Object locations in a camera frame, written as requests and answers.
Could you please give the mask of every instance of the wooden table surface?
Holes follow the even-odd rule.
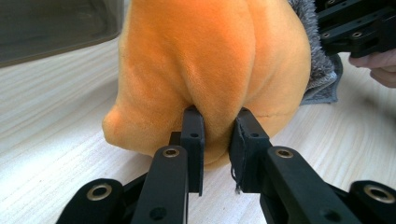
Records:
[[[55,223],[84,184],[122,184],[151,158],[109,145],[101,129],[117,94],[117,39],[0,69],[0,223]],[[348,64],[339,102],[301,106],[273,145],[297,149],[328,183],[396,188],[396,90]],[[205,172],[190,223],[265,223],[259,195],[234,192],[230,166]]]

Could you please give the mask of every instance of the orange plush toy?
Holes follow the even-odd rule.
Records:
[[[229,162],[242,106],[273,136],[298,108],[310,47],[287,0],[134,0],[120,37],[117,101],[107,142],[154,155],[195,105],[205,121],[205,168]]]

